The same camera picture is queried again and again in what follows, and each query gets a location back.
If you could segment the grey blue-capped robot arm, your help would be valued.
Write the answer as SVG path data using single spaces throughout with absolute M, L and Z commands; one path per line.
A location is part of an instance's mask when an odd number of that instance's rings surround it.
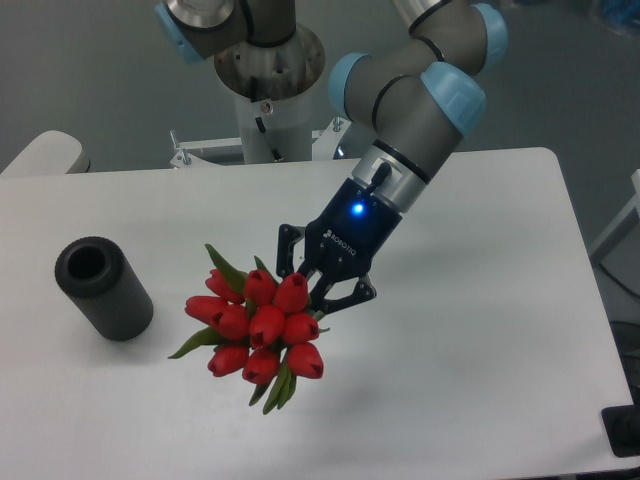
M 308 160 L 308 92 L 324 74 L 342 122 L 376 138 L 319 217 L 279 229 L 276 271 L 314 278 L 310 307 L 331 314 L 375 297 L 372 260 L 486 108 L 475 76 L 505 55 L 501 14 L 466 1 L 399 1 L 409 41 L 325 65 L 291 1 L 162 1 L 157 18 L 188 63 L 212 59 L 234 95 L 247 163 Z

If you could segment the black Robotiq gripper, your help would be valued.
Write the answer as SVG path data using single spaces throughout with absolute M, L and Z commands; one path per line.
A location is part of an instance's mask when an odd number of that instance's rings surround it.
M 328 285 L 358 278 L 338 284 L 337 292 L 331 290 L 320 302 L 323 313 L 336 313 L 371 301 L 376 298 L 376 289 L 366 274 L 373 257 L 401 220 L 393 208 L 347 179 L 306 228 L 279 226 L 276 273 L 285 278 L 294 272 L 295 245 L 304 238 L 299 273 L 317 271 Z

